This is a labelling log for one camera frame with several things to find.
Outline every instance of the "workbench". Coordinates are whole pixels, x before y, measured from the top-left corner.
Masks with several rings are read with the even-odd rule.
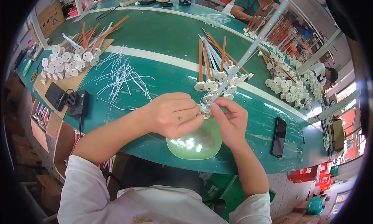
[[[127,47],[125,54],[130,55],[128,56],[130,65],[137,68],[136,72],[139,75],[155,78],[155,80],[143,79],[149,85],[148,89],[153,97],[167,92],[185,92],[190,94],[197,103],[200,102],[204,92],[195,91],[193,87],[198,78],[198,34],[204,35],[201,27],[212,34],[221,46],[224,36],[227,36],[226,52],[237,61],[252,42],[241,33],[245,24],[234,18],[231,18],[232,21],[225,26],[218,28],[212,28],[196,19],[195,15],[198,14],[220,12],[194,3],[190,7],[165,8],[161,8],[157,3],[149,6],[132,4],[118,8],[98,21],[95,20],[103,13],[100,10],[116,7],[120,1],[123,0],[103,0],[95,10],[91,10],[92,13],[86,14],[80,21],[75,23],[72,22],[73,19],[65,21],[49,36],[51,44],[60,44],[64,40],[62,32],[66,35],[75,35],[81,32],[83,22],[86,27],[94,27],[99,23],[98,29],[101,31],[110,22],[116,23],[124,16],[129,15],[127,20],[120,25],[123,27],[109,35],[109,38],[114,39],[114,42],[107,51],[125,45]],[[44,50],[37,61],[32,64],[26,76],[22,76],[22,71],[29,58],[25,56],[17,69],[17,73],[27,89],[44,105],[46,105],[44,101],[32,89],[33,83],[30,82],[30,78],[40,60],[43,57],[48,57],[49,54],[51,54],[51,50]],[[104,59],[109,54],[109,52],[104,52],[100,59]],[[313,116],[312,110],[298,110],[298,108],[291,107],[291,104],[280,100],[278,94],[265,86],[265,80],[271,77],[263,58],[258,57],[257,53],[244,68],[255,75],[250,81],[239,84],[238,90],[234,93],[234,101],[249,113],[245,138],[266,173],[294,171],[327,161],[327,152],[323,147],[323,132],[306,122],[307,116]],[[92,68],[82,84],[89,82],[95,76],[100,76],[101,73],[101,70]],[[96,85],[96,82],[92,81],[80,88],[91,94],[89,115],[83,121],[83,133],[88,133],[129,113],[115,108],[110,110],[109,104],[100,99],[96,101],[97,92],[102,87],[102,84]],[[100,97],[108,95],[109,91],[104,92]],[[116,105],[123,108],[141,107],[147,102],[146,96],[133,91],[132,96],[121,94]],[[320,104],[313,103],[312,107],[315,110],[320,107]],[[285,148],[281,159],[270,154],[277,116],[287,123]],[[77,119],[65,115],[63,120],[74,128],[78,128]],[[238,173],[233,155],[224,144],[217,155],[210,159],[183,160],[169,151],[164,137],[150,133],[128,143],[121,151],[173,167],[221,174],[236,175]]]

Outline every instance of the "forearm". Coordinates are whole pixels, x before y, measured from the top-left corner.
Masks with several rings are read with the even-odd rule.
[[[236,161],[245,198],[268,192],[266,172],[249,145],[244,142],[240,146],[231,147],[231,151]]]
[[[243,11],[240,11],[238,9],[232,9],[231,14],[234,17],[236,17],[237,19],[242,19],[242,20],[245,20],[245,21],[251,21],[251,19],[253,18],[252,16],[247,15]]]
[[[109,160],[120,148],[132,140],[147,134],[140,124],[138,109],[102,125],[79,140],[73,155],[92,163]]]

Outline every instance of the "white t-shirt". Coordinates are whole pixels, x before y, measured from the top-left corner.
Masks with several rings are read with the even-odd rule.
[[[320,76],[320,84],[321,86],[324,86],[326,83],[326,77],[325,77],[325,66],[322,63],[317,63],[312,66],[310,66],[310,70],[313,70],[316,73],[316,77]]]
[[[127,188],[110,202],[106,181],[91,162],[72,155],[66,169],[58,222],[68,223],[227,223],[189,189],[168,186]],[[247,198],[229,214],[230,223],[271,224],[269,193]]]

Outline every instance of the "green table surface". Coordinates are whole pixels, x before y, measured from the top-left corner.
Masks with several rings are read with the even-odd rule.
[[[97,8],[115,7],[119,4],[119,1],[120,0],[105,0]],[[192,3],[191,7],[179,6],[171,8],[195,15],[200,13],[218,13],[213,9],[194,3]],[[112,45],[126,45],[130,48],[166,54],[194,63],[198,63],[198,34],[204,35],[201,27],[210,32],[220,45],[222,45],[223,37],[227,36],[226,51],[237,61],[250,45],[249,41],[238,35],[222,28],[212,28],[202,21],[185,16],[150,10],[127,9],[115,10],[107,17],[96,21],[96,17],[101,13],[102,12],[89,13],[81,21],[76,23],[72,23],[72,20],[65,21],[50,35],[50,39],[53,41],[51,44],[59,44],[63,41],[61,32],[66,35],[74,35],[75,33],[81,32],[83,22],[85,22],[87,27],[94,27],[97,23],[100,23],[98,29],[101,31],[101,29],[104,26],[107,27],[111,21],[115,24],[125,15],[129,15],[129,18],[121,24],[123,27],[110,34],[109,38],[114,39]],[[236,19],[232,19],[226,26],[241,32],[245,24]],[[45,103],[42,101],[41,97],[33,90],[33,83],[30,82],[30,78],[40,60],[43,57],[48,57],[49,54],[51,54],[51,50],[44,50],[38,60],[32,64],[26,76],[22,76],[22,71],[29,58],[25,56],[17,69],[17,73],[22,82],[44,105]],[[109,53],[104,52],[100,56],[100,59],[104,59],[108,55]],[[140,57],[129,56],[129,60],[130,65],[137,68],[136,72],[139,75],[155,78],[155,80],[143,78],[153,97],[167,92],[185,92],[190,94],[192,98],[199,103],[200,98],[203,96],[203,93],[193,89],[198,77],[198,73],[194,71]],[[105,68],[105,65],[100,70],[92,68],[82,81],[82,84],[86,84],[95,76],[100,76],[103,72],[103,68]],[[264,81],[270,78],[270,74],[261,57],[254,56],[244,68],[255,74],[248,83],[278,97],[278,95],[274,94],[274,92],[264,84]],[[128,111],[118,110],[116,108],[110,110],[110,105],[101,101],[101,98],[104,100],[108,99],[108,90],[102,93],[98,101],[96,101],[97,92],[106,85],[107,83],[104,81],[96,84],[93,80],[80,88],[87,90],[91,95],[89,115],[83,121],[82,131],[84,133],[88,133],[128,113]],[[124,109],[145,105],[148,102],[146,96],[141,94],[138,89],[136,90],[138,87],[134,83],[129,83],[129,86],[132,95],[130,96],[127,92],[120,93],[115,105]],[[245,138],[262,163],[267,174],[298,170],[323,163],[327,160],[327,153],[323,148],[323,133],[320,130],[308,124],[292,112],[282,110],[278,105],[256,94],[250,93],[249,91],[238,88],[234,96],[234,101],[248,110],[249,118]],[[310,110],[300,111],[304,115],[310,113]],[[287,123],[285,148],[281,159],[270,154],[275,119],[277,116],[281,117]],[[63,120],[73,127],[78,128],[77,119],[73,119],[66,115]],[[217,155],[210,159],[183,160],[175,157],[168,150],[164,137],[151,133],[128,143],[121,151],[173,167],[221,174],[235,175],[238,173],[232,153],[224,144]]]

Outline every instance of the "person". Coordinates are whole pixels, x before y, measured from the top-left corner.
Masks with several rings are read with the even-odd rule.
[[[269,8],[274,2],[280,4],[280,0],[236,0],[231,9],[231,15],[245,24],[249,24],[260,6],[267,5]]]
[[[230,223],[270,224],[268,179],[245,140],[247,111],[223,97],[218,97],[210,107],[220,126],[221,139],[236,161],[245,195],[245,201],[230,213]],[[118,198],[110,202],[105,178],[96,166],[142,135],[152,132],[170,139],[179,138],[198,129],[203,121],[199,106],[188,94],[167,93],[87,133],[68,160],[58,222],[227,223],[202,203],[198,193],[182,187],[155,184],[148,188],[126,188],[119,190]]]
[[[333,84],[338,79],[338,72],[335,68],[325,67],[322,63],[316,63],[310,66],[310,70],[313,71],[315,77],[320,82],[321,86],[324,86],[326,80],[330,81],[330,84]]]

